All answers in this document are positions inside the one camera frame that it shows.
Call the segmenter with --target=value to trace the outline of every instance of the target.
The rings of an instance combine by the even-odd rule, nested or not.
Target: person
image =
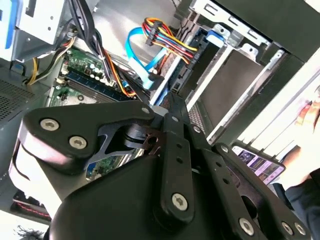
[[[284,159],[286,170],[278,183],[297,216],[320,240],[320,186],[310,173],[320,169],[320,98],[307,105],[294,124],[297,147]]]

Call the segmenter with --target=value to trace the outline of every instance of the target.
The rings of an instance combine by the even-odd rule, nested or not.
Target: ventilation grille
[[[204,125],[202,123],[198,108],[195,105],[193,105],[193,107],[190,109],[189,111],[189,118],[190,118],[190,122],[196,126],[198,126],[203,132],[205,133],[205,128]]]
[[[0,121],[15,116],[33,96],[33,93],[0,79]]]

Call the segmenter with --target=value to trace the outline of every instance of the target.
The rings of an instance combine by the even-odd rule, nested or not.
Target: hand
[[[320,168],[320,99],[307,105],[295,122],[298,147],[291,151],[283,164],[285,172],[280,183],[287,190],[311,178],[310,173]]]

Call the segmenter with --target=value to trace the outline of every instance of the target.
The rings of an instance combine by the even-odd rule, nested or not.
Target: gray metal panel
[[[95,27],[102,36],[103,47],[111,53],[127,57],[125,42],[128,33],[137,27],[147,17],[155,17],[167,25],[179,22],[173,17],[175,7],[170,0],[100,0],[97,11],[93,14]],[[160,48],[145,44],[143,35],[132,38],[132,48],[143,61],[150,61]]]
[[[0,68],[0,125],[4,125],[21,112],[28,102],[49,89],[42,84],[27,87],[23,85],[25,79],[7,68]]]
[[[237,51],[231,53],[201,95],[213,127],[218,125],[263,68]]]

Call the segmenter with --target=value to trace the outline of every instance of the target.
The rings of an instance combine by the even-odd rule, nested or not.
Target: smartphone
[[[281,163],[266,159],[242,146],[234,145],[232,150],[266,185],[286,170]]]

